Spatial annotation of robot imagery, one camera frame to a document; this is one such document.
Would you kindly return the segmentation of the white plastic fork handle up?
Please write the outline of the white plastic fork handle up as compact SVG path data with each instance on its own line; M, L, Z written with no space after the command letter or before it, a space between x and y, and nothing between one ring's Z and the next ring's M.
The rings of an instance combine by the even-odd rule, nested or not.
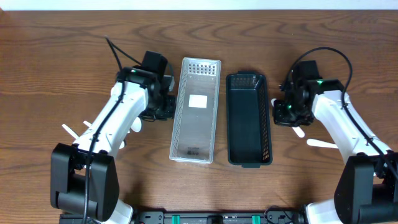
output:
M275 100L276 100L275 98L271 99L271 105L272 106L274 105ZM292 127L292 129L294 130L294 132L296 133L296 135L299 138L304 138L305 137L305 133L300 127Z

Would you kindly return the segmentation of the clear perforated plastic basket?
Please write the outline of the clear perforated plastic basket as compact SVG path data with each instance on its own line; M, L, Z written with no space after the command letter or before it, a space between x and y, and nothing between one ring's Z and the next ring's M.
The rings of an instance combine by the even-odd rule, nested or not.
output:
M182 60L169 159L213 162L220 78L219 60Z

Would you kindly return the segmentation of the black perforated plastic basket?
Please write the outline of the black perforated plastic basket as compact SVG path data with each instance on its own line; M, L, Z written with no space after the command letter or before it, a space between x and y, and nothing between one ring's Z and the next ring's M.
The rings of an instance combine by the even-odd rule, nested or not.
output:
M226 77L228 161L243 168L272 164L267 80L255 71Z

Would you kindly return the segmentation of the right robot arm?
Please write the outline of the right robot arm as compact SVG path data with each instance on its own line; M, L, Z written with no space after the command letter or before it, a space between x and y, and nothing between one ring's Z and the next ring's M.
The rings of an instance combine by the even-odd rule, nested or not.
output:
M317 119L339 150L345 168L333 198L305 206L307 223L397 221L397 153L370 130L339 80L297 78L281 86L274 122L308 126Z

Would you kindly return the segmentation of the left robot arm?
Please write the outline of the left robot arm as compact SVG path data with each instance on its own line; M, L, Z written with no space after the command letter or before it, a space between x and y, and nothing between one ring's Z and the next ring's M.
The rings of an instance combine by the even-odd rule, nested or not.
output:
M50 203L63 210L60 223L132 223L134 209L119 199L115 158L131 131L146 118L173 118L174 75L164 69L126 67L97 118L71 145L51 155Z

